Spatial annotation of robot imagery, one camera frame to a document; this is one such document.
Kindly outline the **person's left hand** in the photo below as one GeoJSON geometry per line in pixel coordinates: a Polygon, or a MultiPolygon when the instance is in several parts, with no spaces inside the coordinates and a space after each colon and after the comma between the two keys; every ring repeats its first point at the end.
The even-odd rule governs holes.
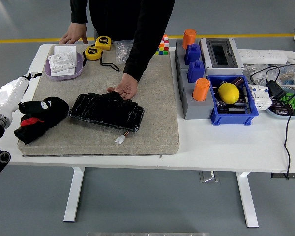
{"type": "Polygon", "coordinates": [[[116,87],[106,88],[107,92],[117,92],[124,100],[132,99],[137,93],[138,81],[131,75],[123,73],[120,83],[116,87]]]}

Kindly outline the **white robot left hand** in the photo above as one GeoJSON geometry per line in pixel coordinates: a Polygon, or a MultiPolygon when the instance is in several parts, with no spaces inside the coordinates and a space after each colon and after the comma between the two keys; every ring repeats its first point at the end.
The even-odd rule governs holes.
{"type": "Polygon", "coordinates": [[[8,116],[18,109],[18,104],[22,100],[29,81],[42,76],[42,73],[27,73],[19,78],[7,83],[0,89],[0,114],[8,116]]]}

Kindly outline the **person's right hand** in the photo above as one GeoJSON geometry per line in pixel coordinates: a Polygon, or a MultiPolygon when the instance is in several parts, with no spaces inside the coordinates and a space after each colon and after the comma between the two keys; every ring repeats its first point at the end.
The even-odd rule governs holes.
{"type": "Polygon", "coordinates": [[[74,44],[80,39],[84,44],[88,44],[86,23],[71,23],[68,31],[60,39],[59,44],[74,44]]]}

